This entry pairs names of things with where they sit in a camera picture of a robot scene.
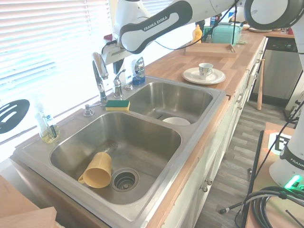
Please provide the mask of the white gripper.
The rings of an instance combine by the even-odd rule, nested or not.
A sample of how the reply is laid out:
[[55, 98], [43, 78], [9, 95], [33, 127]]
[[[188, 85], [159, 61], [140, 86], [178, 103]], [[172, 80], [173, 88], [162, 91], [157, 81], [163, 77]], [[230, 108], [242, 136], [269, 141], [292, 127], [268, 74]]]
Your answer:
[[116, 40], [106, 43], [102, 48], [102, 58], [106, 65], [113, 63], [114, 73], [117, 74], [124, 63], [124, 58], [130, 56], [130, 52], [120, 47]]

